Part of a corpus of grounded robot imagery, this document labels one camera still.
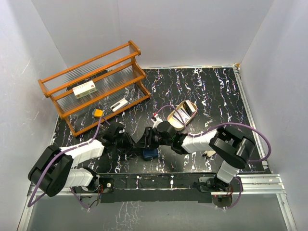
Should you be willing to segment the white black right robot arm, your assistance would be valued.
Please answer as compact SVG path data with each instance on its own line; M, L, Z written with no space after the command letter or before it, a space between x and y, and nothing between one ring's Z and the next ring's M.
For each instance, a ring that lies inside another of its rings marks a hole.
M223 162L215 177L202 182L206 189L225 191L231 187L232 180L246 168L255 142L231 125L222 125L210 132L188 134L175 130L167 121L155 127L146 127L143 136L135 147L153 150L159 146L170 146L177 154L192 154L201 151L213 151Z

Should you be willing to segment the blue leather card holder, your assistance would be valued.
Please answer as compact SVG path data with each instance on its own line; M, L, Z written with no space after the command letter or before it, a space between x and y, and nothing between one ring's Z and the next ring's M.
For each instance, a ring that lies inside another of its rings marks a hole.
M151 158L157 158L158 149L143 149L142 155L145 160L150 160Z

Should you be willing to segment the stack of credit cards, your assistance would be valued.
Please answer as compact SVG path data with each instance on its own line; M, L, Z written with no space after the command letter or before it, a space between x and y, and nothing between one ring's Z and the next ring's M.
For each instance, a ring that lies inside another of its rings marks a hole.
M187 124L196 113L196 108L189 100L185 100L176 108L172 118L181 124Z

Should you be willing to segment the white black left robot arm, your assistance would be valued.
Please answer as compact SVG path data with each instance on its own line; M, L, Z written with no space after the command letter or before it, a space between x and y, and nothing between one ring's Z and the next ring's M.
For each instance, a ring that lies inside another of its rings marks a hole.
M95 132L93 138L82 143L58 147L48 146L31 168L27 178L46 195L53 197L63 188L84 187L89 192L99 188L96 173L75 166L101 157L109 147L131 150L136 142L121 123L111 123L106 131Z

